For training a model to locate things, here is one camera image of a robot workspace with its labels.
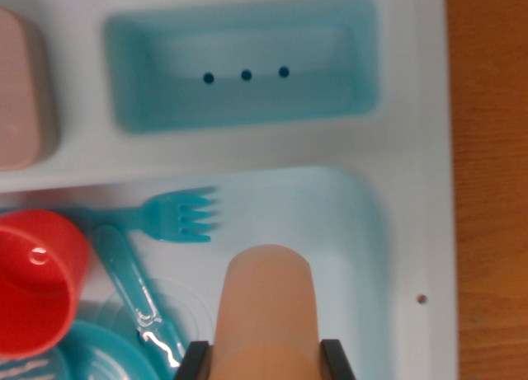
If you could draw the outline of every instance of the beige plastic cylinder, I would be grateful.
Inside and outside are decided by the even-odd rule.
[[[229,264],[209,380],[320,380],[309,263],[283,246],[255,246]]]
[[[0,171],[53,151],[54,117],[44,39],[32,22],[0,7]]]

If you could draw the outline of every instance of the drain hole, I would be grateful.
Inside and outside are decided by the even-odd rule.
[[[427,303],[427,296],[424,294],[420,294],[416,296],[416,301],[420,304],[426,304]]]
[[[249,71],[248,69],[244,69],[240,76],[242,77],[244,81],[248,81],[252,78],[251,71]]]
[[[212,73],[205,73],[204,74],[204,82],[210,85],[212,82],[215,81],[215,76]]]
[[[288,67],[280,67],[279,75],[281,77],[288,77],[290,75],[290,69]]]

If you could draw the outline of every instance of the wooden surface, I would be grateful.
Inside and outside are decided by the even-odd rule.
[[[460,379],[528,379],[528,0],[447,10]]]

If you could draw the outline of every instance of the red plastic cup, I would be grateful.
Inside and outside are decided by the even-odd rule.
[[[73,324],[88,244],[66,218],[43,209],[0,216],[0,357],[56,345]]]

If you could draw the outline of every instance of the white plastic tray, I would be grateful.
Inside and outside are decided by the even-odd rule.
[[[165,190],[215,186],[210,244],[134,233],[148,272],[186,297],[191,335],[211,340],[231,257],[274,242],[309,260],[321,337],[342,340],[359,379],[456,378],[443,0],[375,0],[380,103],[363,117],[162,134],[128,134],[115,122],[102,40],[110,15],[249,1],[0,0],[45,34],[61,126],[53,156],[2,173],[2,204],[138,204]],[[35,192],[43,189],[53,190]],[[94,263],[87,307],[114,293]]]

